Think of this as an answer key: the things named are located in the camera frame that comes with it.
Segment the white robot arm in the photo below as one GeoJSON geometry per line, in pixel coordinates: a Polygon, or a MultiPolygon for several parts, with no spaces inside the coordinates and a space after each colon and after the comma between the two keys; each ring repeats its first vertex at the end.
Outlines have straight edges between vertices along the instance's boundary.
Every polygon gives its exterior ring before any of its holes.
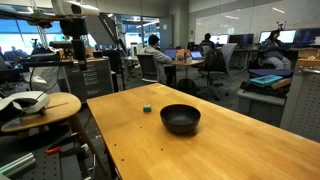
{"type": "Polygon", "coordinates": [[[31,14],[15,13],[8,10],[0,10],[0,15],[8,18],[25,20],[31,26],[41,28],[51,28],[53,21],[58,21],[62,33],[72,37],[71,43],[74,50],[75,59],[79,63],[82,71],[87,69],[83,35],[88,34],[86,18],[88,16],[97,17],[100,11],[97,7],[79,2],[78,0],[51,0],[54,14],[47,15],[34,9],[31,14]]]}

